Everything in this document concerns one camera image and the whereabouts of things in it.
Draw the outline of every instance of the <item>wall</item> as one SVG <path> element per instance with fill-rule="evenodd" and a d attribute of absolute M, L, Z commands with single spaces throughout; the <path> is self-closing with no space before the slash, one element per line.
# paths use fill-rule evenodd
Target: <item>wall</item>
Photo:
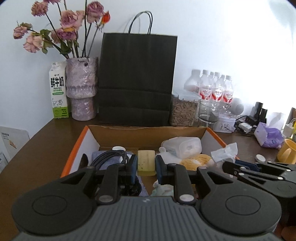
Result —
<path fill-rule="evenodd" d="M 53 118 L 48 71 L 52 62 L 63 60 L 55 49 L 49 49 L 46 56 L 41 51 L 32 54 L 22 47 L 25 39 L 13 39 L 16 21 L 32 23 L 36 30 L 47 26 L 45 16 L 30 14 L 33 2 L 6 0 L 0 6 L 0 125 L 25 129 L 30 137 Z M 292 95 L 296 14 L 285 0 L 102 0 L 101 3 L 111 14 L 105 32 L 126 31 L 136 13 L 150 10 L 154 17 L 152 33 L 178 35 L 174 86 L 183 87 L 192 68 L 208 69 L 232 75 L 234 95 L 245 103 L 261 101 L 269 111 L 286 114 L 295 106 Z M 68 0 L 67 5 L 79 10 L 84 3 Z M 49 5 L 49 16 L 58 27 L 56 5 Z M 148 22 L 147 16 L 141 16 L 141 32 L 146 31 Z M 136 21 L 133 32 L 138 30 Z M 91 56 L 100 55 L 101 39 L 100 33 Z"/>

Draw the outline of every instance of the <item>white round device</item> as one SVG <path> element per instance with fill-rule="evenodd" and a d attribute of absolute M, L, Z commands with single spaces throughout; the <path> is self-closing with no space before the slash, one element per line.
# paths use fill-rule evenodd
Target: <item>white round device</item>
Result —
<path fill-rule="evenodd" d="M 229 111 L 234 115 L 240 115 L 244 111 L 244 105 L 239 98 L 233 98 L 230 104 Z"/>

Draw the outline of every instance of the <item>vase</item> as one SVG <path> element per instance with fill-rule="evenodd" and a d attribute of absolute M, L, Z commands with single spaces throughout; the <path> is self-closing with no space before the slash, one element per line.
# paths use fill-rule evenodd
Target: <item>vase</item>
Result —
<path fill-rule="evenodd" d="M 87 121 L 96 116 L 94 96 L 97 93 L 98 58 L 67 59 L 66 93 L 71 99 L 72 117 Z"/>

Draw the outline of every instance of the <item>yellow mug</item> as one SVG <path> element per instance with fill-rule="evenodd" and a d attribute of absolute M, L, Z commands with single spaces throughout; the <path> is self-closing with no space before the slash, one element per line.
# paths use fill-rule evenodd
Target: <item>yellow mug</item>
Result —
<path fill-rule="evenodd" d="M 283 146 L 277 154 L 279 162 L 287 164 L 296 163 L 296 143 L 290 139 L 285 139 Z"/>

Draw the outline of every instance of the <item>green and white carton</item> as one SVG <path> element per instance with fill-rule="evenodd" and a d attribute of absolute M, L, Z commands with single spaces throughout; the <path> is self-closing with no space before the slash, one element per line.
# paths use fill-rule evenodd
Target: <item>green and white carton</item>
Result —
<path fill-rule="evenodd" d="M 69 117 L 66 96 L 66 61 L 52 63 L 49 71 L 49 80 L 54 118 Z"/>

